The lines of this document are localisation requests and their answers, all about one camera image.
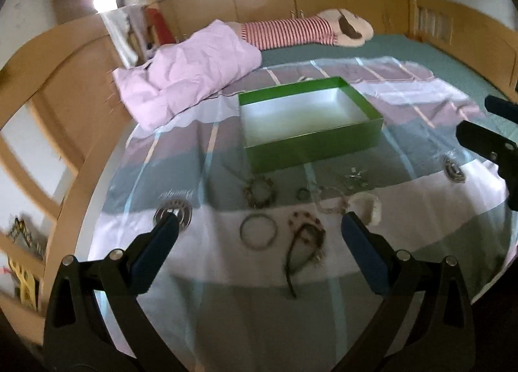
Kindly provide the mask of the wooden headboard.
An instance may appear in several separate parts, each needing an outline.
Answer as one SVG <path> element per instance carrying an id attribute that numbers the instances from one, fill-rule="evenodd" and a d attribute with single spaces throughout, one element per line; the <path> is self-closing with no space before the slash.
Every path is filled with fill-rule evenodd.
<path id="1" fill-rule="evenodd" d="M 1 164 L 23 193 L 53 220 L 39 277 L 47 310 L 64 256 L 75 250 L 105 164 L 131 120 L 111 73 L 121 61 L 99 15 L 66 22 L 32 38 L 1 70 L 1 123 L 27 104 L 45 138 L 74 175 L 63 202 L 53 201 L 1 144 Z"/>

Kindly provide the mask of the green cardboard box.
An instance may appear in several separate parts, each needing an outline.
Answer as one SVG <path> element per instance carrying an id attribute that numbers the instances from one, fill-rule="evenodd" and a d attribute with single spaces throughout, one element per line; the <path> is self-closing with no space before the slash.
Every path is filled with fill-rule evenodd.
<path id="1" fill-rule="evenodd" d="M 238 97 L 243 143 L 255 173 L 375 147 L 383 115 L 340 77 L 276 85 Z"/>

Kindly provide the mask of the wooden wall cabinets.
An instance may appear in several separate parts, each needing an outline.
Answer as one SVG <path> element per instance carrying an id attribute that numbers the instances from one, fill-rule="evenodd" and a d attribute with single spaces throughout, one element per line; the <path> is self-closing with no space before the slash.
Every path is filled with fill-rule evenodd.
<path id="1" fill-rule="evenodd" d="M 364 18 L 378 35 L 409 32 L 408 0 L 164 0 L 160 3 L 169 28 L 179 40 L 216 19 L 259 22 L 304 18 L 332 8 L 345 8 Z"/>

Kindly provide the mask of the green mattress cover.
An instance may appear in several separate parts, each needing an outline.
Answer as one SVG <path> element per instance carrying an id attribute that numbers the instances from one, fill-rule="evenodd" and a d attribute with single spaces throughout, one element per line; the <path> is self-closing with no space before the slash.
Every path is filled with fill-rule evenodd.
<path id="1" fill-rule="evenodd" d="M 270 49 L 263 53 L 263 66 L 305 62 L 321 58 L 354 57 L 393 57 L 400 61 L 415 62 L 468 94 L 480 106 L 484 104 L 488 95 L 502 99 L 505 97 L 488 80 L 475 73 L 465 64 L 431 45 L 418 43 L 402 35 L 378 35 L 359 48 L 311 43 L 289 48 Z"/>

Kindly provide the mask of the red garment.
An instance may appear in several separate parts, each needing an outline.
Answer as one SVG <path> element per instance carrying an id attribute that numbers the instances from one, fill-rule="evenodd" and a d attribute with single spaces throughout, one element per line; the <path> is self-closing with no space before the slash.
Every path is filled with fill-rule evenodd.
<path id="1" fill-rule="evenodd" d="M 148 24 L 154 29 L 157 41 L 160 45 L 175 43 L 175 37 L 169 29 L 169 25 L 160 10 L 157 8 L 147 7 L 146 16 L 148 18 Z"/>

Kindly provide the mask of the wooden footboard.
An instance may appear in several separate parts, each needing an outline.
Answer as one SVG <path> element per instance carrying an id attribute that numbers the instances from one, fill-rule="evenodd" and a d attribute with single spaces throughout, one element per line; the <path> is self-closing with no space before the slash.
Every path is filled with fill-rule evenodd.
<path id="1" fill-rule="evenodd" d="M 470 67 L 517 101 L 517 32 L 447 0 L 417 0 L 416 35 Z"/>

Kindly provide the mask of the thin metal bangle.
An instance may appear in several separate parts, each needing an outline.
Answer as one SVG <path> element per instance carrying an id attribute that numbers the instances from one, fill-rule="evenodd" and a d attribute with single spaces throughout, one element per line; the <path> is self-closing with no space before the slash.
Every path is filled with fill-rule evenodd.
<path id="1" fill-rule="evenodd" d="M 270 248 L 276 241 L 277 235 L 276 221 L 265 213 L 249 214 L 240 224 L 240 240 L 250 250 L 264 251 Z"/>

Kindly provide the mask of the hanging grey clothes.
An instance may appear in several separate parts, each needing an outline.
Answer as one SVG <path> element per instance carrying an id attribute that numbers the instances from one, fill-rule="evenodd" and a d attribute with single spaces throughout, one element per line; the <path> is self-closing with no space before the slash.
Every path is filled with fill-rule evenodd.
<path id="1" fill-rule="evenodd" d="M 124 67 L 136 67 L 140 61 L 138 52 L 132 48 L 130 33 L 136 37 L 144 60 L 148 58 L 148 25 L 144 7 L 138 5 L 121 7 L 100 17 Z"/>

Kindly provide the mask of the striped plush doll pillow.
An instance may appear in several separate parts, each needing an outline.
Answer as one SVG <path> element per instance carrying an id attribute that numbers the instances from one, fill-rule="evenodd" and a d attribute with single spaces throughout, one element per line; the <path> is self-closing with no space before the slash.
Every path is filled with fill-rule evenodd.
<path id="1" fill-rule="evenodd" d="M 369 22 L 344 8 L 328 9 L 307 18 L 227 22 L 227 26 L 259 50 L 309 43 L 359 48 L 374 37 L 374 28 Z"/>

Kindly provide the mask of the plaid bed sheet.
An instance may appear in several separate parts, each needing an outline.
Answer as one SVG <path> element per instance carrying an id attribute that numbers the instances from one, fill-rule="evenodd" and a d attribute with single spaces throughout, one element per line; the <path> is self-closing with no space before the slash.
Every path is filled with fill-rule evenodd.
<path id="1" fill-rule="evenodd" d="M 238 95 L 301 79 L 340 77 L 383 115 L 367 150 L 270 174 L 276 200 L 265 214 L 278 235 L 264 251 L 239 237 L 252 214 L 251 176 Z M 361 334 L 379 305 L 340 234 L 340 196 L 367 191 L 381 203 L 372 227 L 392 247 L 422 260 L 455 256 L 475 295 L 517 243 L 496 167 L 455 137 L 460 121 L 494 127 L 472 97 L 428 68 L 395 58 L 320 59 L 262 68 L 148 133 L 134 130 L 96 222 L 90 260 L 127 247 L 153 226 L 169 199 L 193 214 L 150 290 L 139 299 L 159 335 L 189 369 L 327 371 Z M 369 186 L 350 191 L 351 167 Z M 326 231 L 321 262 L 285 280 L 287 250 L 304 223 Z"/>

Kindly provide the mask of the pink folded quilt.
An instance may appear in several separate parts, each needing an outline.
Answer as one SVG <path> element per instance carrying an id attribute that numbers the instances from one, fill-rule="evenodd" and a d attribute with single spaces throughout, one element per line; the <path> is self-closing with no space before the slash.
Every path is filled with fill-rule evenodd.
<path id="1" fill-rule="evenodd" d="M 112 72 L 121 101 L 147 131 L 259 68 L 262 54 L 220 20 L 182 43 L 161 46 L 145 64 Z"/>

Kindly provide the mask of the black wrist watch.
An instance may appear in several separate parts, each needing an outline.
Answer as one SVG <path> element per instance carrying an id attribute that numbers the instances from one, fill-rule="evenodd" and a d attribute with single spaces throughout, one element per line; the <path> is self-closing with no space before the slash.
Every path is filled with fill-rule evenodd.
<path id="1" fill-rule="evenodd" d="M 312 262 L 321 262 L 326 231 L 314 224 L 304 223 L 294 233 L 285 256 L 285 280 L 292 298 L 297 293 L 292 278 Z"/>

